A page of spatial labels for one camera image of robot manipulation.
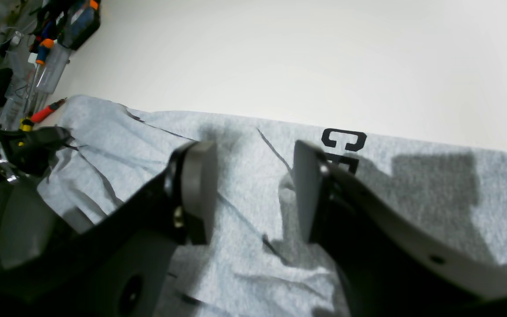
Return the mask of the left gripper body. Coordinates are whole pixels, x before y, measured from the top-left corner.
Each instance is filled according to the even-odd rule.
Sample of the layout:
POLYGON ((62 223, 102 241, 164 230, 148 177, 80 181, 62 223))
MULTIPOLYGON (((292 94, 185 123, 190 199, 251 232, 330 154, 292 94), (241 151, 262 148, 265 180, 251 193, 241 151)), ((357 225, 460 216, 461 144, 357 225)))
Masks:
POLYGON ((0 129, 0 183, 14 184, 22 177, 40 177, 54 153, 70 139, 67 129, 46 127, 26 132, 0 129))

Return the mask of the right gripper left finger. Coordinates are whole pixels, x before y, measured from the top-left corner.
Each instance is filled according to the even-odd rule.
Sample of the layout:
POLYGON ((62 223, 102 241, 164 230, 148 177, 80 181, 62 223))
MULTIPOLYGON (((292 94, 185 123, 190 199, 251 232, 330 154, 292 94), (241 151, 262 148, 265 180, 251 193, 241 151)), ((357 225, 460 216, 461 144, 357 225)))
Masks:
POLYGON ((207 245, 217 200, 217 146, 190 142, 98 225, 0 271, 0 317, 149 317, 173 253, 207 245))

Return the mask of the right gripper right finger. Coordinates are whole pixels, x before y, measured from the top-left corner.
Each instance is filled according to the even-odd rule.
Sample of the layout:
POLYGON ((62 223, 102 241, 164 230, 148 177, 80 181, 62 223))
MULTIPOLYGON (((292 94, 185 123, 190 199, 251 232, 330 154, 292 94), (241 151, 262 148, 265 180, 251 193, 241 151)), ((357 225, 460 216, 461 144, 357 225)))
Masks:
POLYGON ((352 317, 507 317, 507 272, 398 215, 314 143, 294 145, 298 221, 332 257, 352 317))

